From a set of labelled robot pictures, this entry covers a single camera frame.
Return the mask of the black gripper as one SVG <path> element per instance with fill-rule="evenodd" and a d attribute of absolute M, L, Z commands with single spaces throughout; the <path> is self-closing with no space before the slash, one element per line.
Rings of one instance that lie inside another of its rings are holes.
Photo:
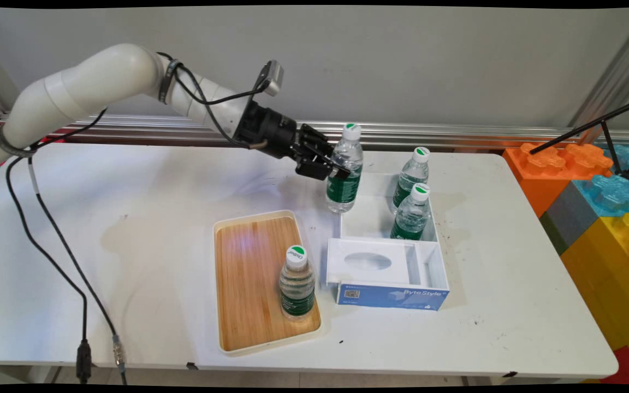
<path fill-rule="evenodd" d="M 234 140 L 270 157 L 293 159 L 295 172 L 300 176 L 324 181 L 327 177 L 345 180 L 351 175 L 351 170 L 337 161 L 334 147 L 322 132 L 309 124 L 299 125 L 292 118 L 262 107 L 255 100 L 247 104 Z M 304 155 L 300 142 L 317 150 L 319 155 Z"/>

